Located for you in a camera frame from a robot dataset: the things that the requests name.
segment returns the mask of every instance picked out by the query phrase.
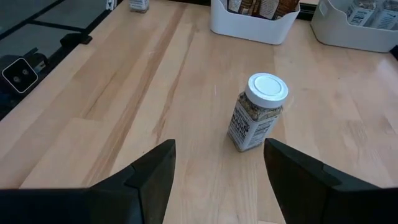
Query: butcher block table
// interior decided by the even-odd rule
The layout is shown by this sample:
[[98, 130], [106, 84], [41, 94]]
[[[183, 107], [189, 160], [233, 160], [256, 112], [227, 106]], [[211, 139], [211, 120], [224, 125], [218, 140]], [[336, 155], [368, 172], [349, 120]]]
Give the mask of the butcher block table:
[[296, 20], [282, 45], [217, 35], [210, 8], [116, 8], [0, 122], [0, 187], [91, 186], [176, 139], [166, 224], [283, 223], [262, 147], [226, 137], [247, 79], [289, 87], [276, 138], [380, 187], [398, 185], [398, 63], [319, 43]]

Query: white plastic cap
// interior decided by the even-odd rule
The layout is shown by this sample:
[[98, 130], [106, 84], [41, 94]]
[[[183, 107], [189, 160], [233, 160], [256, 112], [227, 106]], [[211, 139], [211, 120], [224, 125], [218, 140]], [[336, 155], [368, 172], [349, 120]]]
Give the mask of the white plastic cap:
[[257, 73], [248, 80], [244, 91], [249, 100], [262, 108], [277, 108], [284, 104], [289, 89], [275, 75]]

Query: glass jar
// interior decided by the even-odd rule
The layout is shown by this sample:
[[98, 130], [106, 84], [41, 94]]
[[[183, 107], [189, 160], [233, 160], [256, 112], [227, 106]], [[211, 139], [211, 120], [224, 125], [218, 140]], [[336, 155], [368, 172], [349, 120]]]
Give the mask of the glass jar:
[[252, 75], [244, 92], [236, 101], [228, 128], [228, 136], [240, 152], [261, 145], [272, 131], [281, 112], [289, 89], [275, 75]]
[[149, 9], [149, 0], [130, 0], [130, 11], [145, 13]]
[[346, 11], [347, 21], [354, 26], [365, 26], [374, 17], [376, 0], [354, 0]]
[[376, 29], [394, 30], [398, 22], [398, 1], [385, 0], [380, 4], [377, 15], [373, 17], [371, 27]]

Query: white storage container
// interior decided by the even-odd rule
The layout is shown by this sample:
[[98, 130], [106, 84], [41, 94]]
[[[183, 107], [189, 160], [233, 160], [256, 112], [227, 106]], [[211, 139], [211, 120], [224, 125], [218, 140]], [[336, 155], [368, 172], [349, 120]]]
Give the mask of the white storage container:
[[267, 44], [281, 44], [300, 12], [300, 5], [295, 12], [270, 21], [252, 16], [230, 13], [226, 10], [226, 0], [211, 0], [210, 28], [217, 34], [229, 35]]
[[311, 26], [317, 39], [328, 45], [388, 52], [398, 44], [398, 30], [375, 29], [348, 23], [342, 11], [346, 0], [320, 0]]

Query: gray floor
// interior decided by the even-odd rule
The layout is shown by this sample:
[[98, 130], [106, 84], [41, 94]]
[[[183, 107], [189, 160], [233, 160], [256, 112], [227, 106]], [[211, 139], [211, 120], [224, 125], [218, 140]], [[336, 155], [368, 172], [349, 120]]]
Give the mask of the gray floor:
[[[39, 12], [55, 0], [0, 0], [0, 34]], [[106, 0], [65, 0], [37, 18], [37, 21], [86, 28], [105, 10]], [[73, 31], [26, 25], [0, 40], [0, 57], [24, 55], [37, 47], [50, 57], [59, 47], [59, 40]]]

